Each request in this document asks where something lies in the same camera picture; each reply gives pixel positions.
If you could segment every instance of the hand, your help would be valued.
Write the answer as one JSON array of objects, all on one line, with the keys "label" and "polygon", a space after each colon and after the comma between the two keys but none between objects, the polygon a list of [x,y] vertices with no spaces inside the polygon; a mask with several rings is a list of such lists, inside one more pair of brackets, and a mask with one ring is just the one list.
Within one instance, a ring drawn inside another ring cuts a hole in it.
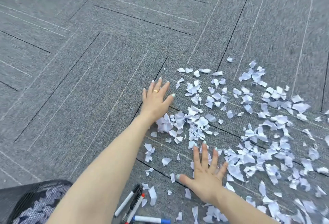
[{"label": "hand", "polygon": [[169,81],[166,82],[163,87],[161,87],[161,84],[162,78],[159,78],[156,84],[152,81],[147,92],[145,88],[143,89],[143,105],[141,115],[149,121],[150,125],[159,118],[163,117],[175,97],[175,93],[173,93],[169,95],[165,101],[163,101],[170,83]]},{"label": "hand", "polygon": [[189,187],[202,201],[218,206],[218,194],[224,189],[222,179],[226,173],[225,162],[218,170],[218,152],[212,152],[212,162],[208,167],[208,149],[205,142],[202,143],[202,162],[200,163],[198,147],[193,147],[194,180],[186,175],[177,175],[177,179]]}]

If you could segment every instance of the gray carpet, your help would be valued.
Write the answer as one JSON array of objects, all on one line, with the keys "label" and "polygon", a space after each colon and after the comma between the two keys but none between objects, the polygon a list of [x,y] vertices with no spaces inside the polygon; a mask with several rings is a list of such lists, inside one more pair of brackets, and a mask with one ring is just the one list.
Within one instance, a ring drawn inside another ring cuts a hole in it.
[{"label": "gray carpet", "polygon": [[[90,162],[134,119],[141,105],[141,92],[162,76],[172,85],[190,75],[179,67],[223,71],[228,91],[250,83],[237,77],[253,59],[266,69],[270,86],[290,86],[288,96],[299,94],[310,105],[308,122],[296,117],[290,128],[294,166],[308,157],[313,145],[301,130],[315,136],[320,158],[313,167],[328,167],[329,150],[324,141],[329,124],[328,51],[329,0],[0,0],[0,187],[6,188],[55,178],[75,181]],[[233,62],[226,61],[227,56]],[[203,89],[211,81],[203,75]],[[260,112],[261,93],[253,87],[253,109]],[[171,88],[177,97],[170,108],[187,112],[191,100],[181,88]],[[238,99],[230,98],[233,112],[243,111]],[[227,119],[218,109],[201,106],[204,113]],[[286,114],[270,109],[273,115]],[[321,116],[322,122],[315,122]],[[222,125],[212,123],[217,137],[210,147],[235,147],[242,127],[261,123],[257,115],[244,114]],[[268,137],[273,133],[265,131]],[[144,140],[155,147],[153,161],[144,161],[141,147],[122,199],[135,182],[154,185],[158,200],[140,209],[140,214],[175,220],[183,212],[183,223],[192,223],[191,208],[199,206],[199,223],[206,208],[185,189],[171,183],[171,173],[192,176],[192,155],[186,144],[165,143],[167,135]],[[264,152],[266,143],[259,144]],[[163,167],[162,158],[173,161]],[[145,169],[154,172],[146,177]],[[293,199],[310,199],[319,210],[328,196],[315,197],[315,186],[329,193],[329,178],[318,172],[307,177],[312,188],[289,188],[287,180],[273,186],[265,172],[257,172],[248,183],[232,185],[242,197],[261,204],[258,184],[263,180],[268,196],[276,199],[283,213],[296,213]],[[167,195],[170,189],[173,194]],[[273,195],[282,192],[283,198]],[[311,214],[321,223],[319,213]]]}]

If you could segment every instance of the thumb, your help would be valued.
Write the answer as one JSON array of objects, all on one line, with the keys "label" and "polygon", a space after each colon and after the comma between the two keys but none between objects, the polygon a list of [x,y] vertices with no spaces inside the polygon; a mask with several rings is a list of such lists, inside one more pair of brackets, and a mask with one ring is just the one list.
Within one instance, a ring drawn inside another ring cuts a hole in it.
[{"label": "thumb", "polygon": [[170,106],[171,102],[174,101],[175,93],[169,95],[166,100],[163,102],[167,107]]},{"label": "thumb", "polygon": [[193,191],[194,180],[183,174],[177,174],[176,179]]}]

